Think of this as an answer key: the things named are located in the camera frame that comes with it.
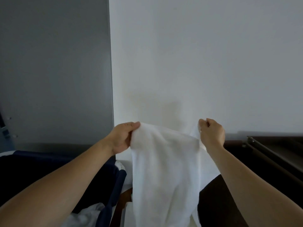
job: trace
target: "gray panel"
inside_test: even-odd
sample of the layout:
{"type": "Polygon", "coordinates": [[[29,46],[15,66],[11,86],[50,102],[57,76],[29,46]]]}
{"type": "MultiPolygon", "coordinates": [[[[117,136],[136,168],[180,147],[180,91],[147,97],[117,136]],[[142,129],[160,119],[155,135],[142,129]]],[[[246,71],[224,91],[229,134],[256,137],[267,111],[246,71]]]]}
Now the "gray panel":
{"type": "Polygon", "coordinates": [[[113,128],[108,0],[1,0],[0,109],[16,147],[113,128]]]}

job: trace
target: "folded white cloth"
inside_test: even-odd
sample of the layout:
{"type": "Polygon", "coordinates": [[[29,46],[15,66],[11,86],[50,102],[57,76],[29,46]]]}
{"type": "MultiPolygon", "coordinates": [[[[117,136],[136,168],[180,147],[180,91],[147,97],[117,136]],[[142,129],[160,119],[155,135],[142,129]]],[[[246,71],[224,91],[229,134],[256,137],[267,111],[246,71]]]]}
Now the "folded white cloth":
{"type": "Polygon", "coordinates": [[[78,214],[71,213],[61,227],[95,227],[103,203],[97,203],[81,210],[78,214]]]}
{"type": "Polygon", "coordinates": [[[141,123],[131,150],[136,227],[200,227],[199,192],[219,171],[199,139],[141,123]]]}

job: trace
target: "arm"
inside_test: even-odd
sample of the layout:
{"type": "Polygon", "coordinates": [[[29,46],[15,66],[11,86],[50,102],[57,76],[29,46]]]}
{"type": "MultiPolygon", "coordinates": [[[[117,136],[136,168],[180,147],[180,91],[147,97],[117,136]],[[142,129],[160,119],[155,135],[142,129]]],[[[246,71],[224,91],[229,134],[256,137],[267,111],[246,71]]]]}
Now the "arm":
{"type": "Polygon", "coordinates": [[[249,226],[303,226],[303,210],[223,148],[225,131],[200,119],[201,141],[249,226]]]}
{"type": "Polygon", "coordinates": [[[130,145],[139,122],[116,126],[71,162],[36,181],[0,207],[0,226],[60,226],[103,164],[130,145]]]}

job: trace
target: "right hand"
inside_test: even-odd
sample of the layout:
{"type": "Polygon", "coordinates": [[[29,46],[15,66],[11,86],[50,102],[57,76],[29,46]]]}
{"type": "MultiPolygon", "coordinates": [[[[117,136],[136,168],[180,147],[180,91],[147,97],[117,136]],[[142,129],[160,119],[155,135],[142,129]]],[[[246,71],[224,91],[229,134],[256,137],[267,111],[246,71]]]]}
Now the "right hand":
{"type": "Polygon", "coordinates": [[[225,130],[221,124],[217,123],[213,119],[199,119],[199,125],[201,127],[201,141],[206,148],[211,146],[223,146],[225,141],[225,130]]]}

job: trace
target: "navy blue laundry basket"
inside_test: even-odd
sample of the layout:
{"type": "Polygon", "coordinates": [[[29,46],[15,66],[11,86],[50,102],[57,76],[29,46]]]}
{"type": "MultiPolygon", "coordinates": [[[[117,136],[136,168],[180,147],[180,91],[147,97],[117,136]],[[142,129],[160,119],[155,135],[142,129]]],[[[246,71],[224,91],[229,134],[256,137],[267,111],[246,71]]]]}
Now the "navy blue laundry basket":
{"type": "MultiPolygon", "coordinates": [[[[28,151],[15,151],[0,157],[0,206],[71,160],[73,157],[28,151]]],[[[84,208],[102,202],[105,208],[98,216],[96,227],[110,225],[112,208],[118,202],[126,177],[126,171],[119,170],[115,161],[112,157],[102,166],[73,210],[73,213],[79,213],[84,208]]]]}

